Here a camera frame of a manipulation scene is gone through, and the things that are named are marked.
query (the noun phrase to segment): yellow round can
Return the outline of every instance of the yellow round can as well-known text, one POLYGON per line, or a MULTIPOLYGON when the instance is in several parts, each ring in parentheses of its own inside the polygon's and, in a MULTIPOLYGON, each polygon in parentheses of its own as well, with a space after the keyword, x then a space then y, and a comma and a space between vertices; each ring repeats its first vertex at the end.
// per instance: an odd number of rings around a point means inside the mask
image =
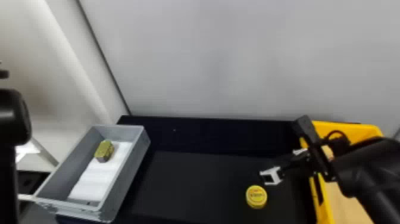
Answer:
POLYGON ((267 192, 258 185, 247 188, 246 201, 253 209, 262 209, 267 203, 267 198, 267 192))

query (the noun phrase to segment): storage bin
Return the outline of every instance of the storage bin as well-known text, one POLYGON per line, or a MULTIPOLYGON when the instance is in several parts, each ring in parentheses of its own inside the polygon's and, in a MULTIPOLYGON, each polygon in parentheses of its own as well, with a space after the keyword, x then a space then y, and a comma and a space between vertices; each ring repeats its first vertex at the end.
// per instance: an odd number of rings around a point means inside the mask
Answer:
POLYGON ((35 192, 32 201, 51 213, 110 223, 114 220, 149 145, 150 140, 143 126, 95 125, 35 192), (95 204, 67 200, 93 159, 99 143, 105 139, 132 144, 102 200, 95 204))

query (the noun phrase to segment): black table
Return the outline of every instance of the black table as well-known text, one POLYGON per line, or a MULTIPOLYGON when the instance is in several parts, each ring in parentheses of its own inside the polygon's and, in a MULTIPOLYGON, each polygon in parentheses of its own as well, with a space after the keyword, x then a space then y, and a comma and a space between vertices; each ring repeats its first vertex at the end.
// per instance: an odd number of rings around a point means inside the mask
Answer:
MULTIPOLYGON (((143 125, 151 146, 113 223, 315 223, 308 178, 265 187, 267 205, 250 209, 257 171, 299 148, 290 122, 123 116, 143 125)), ((57 217, 59 223, 92 223, 57 217)))

